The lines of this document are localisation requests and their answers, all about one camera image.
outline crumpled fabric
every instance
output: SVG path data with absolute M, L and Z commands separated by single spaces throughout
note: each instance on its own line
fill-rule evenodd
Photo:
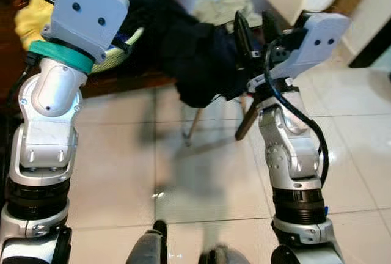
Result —
M 254 11 L 252 0 L 197 0 L 192 15 L 203 23 L 222 26 L 233 32 L 235 14 L 240 11 L 251 27 L 262 25 L 262 16 Z
M 121 66 L 146 62 L 176 79 L 181 101 L 204 108 L 221 94 L 227 100 L 246 90 L 248 76 L 236 67 L 232 34 L 212 24 L 200 23 L 174 0 L 129 0 L 128 15 L 120 32 L 131 34 L 143 27 L 132 56 Z

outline chair leg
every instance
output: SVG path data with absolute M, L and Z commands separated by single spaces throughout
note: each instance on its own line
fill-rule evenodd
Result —
M 197 110 L 197 112 L 195 114 L 195 117 L 194 117 L 194 120 L 193 120 L 193 124 L 191 125 L 191 128 L 190 128 L 189 134 L 183 133 L 183 136 L 185 138 L 186 146 L 188 146 L 188 147 L 191 146 L 191 137 L 194 134 L 194 131 L 196 130 L 196 127 L 197 127 L 198 121 L 201 118 L 202 112 L 203 112 L 203 108 L 199 108 Z
M 245 137 L 245 135 L 247 134 L 247 132 L 251 128 L 252 124 L 257 119 L 257 116 L 258 116 L 257 105 L 258 105 L 258 102 L 256 100 L 254 100 L 253 103 L 251 104 L 250 109 L 245 114 L 242 123 L 240 124 L 238 130 L 235 133 L 235 138 L 237 141 L 240 141 Z
M 246 94 L 240 96 L 240 105 L 242 107 L 243 116 L 246 116 Z

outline white floor tile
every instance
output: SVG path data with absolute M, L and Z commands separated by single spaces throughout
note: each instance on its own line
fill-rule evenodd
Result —
M 320 97 L 313 87 L 308 72 L 302 73 L 294 81 L 294 86 L 299 87 L 305 110 L 309 116 L 328 116 L 329 112 L 323 105 Z
M 335 214 L 330 218 L 346 264 L 389 263 L 391 237 L 378 211 Z
M 339 136 L 331 118 L 315 117 L 315 120 L 322 128 L 329 147 L 330 166 L 323 189 L 323 197 L 326 205 L 329 206 L 330 213 L 375 209 L 375 203 L 354 167 L 348 149 Z M 258 129 L 258 124 L 251 128 L 249 137 L 254 148 L 258 172 L 266 186 L 268 203 L 272 212 L 274 212 L 272 188 L 265 161 L 265 142 Z
M 380 213 L 391 234 L 391 209 L 380 210 Z
M 157 219 L 197 222 L 270 217 L 252 149 L 236 142 L 240 120 L 201 121 L 185 146 L 181 123 L 158 123 Z
M 334 120 L 377 205 L 391 207 L 391 115 Z
M 251 98 L 247 98 L 247 105 L 251 105 Z M 191 121 L 196 116 L 197 108 L 191 108 L 180 101 L 180 96 L 174 85 L 156 89 L 157 122 Z M 201 120 L 242 119 L 243 112 L 239 98 L 226 102 L 224 97 L 209 104 L 201 115 Z
M 79 126 L 71 227 L 153 222 L 153 124 Z
M 387 73 L 326 62 L 309 71 L 313 86 L 333 116 L 391 113 Z
M 202 252 L 216 244 L 226 244 L 246 256 L 250 263 L 270 263 L 278 246 L 271 219 L 170 224 L 169 264 L 198 263 Z
M 85 123 L 153 122 L 153 89 L 133 90 L 84 100 L 76 126 Z
M 133 246 L 149 228 L 74 230 L 70 264 L 125 264 Z

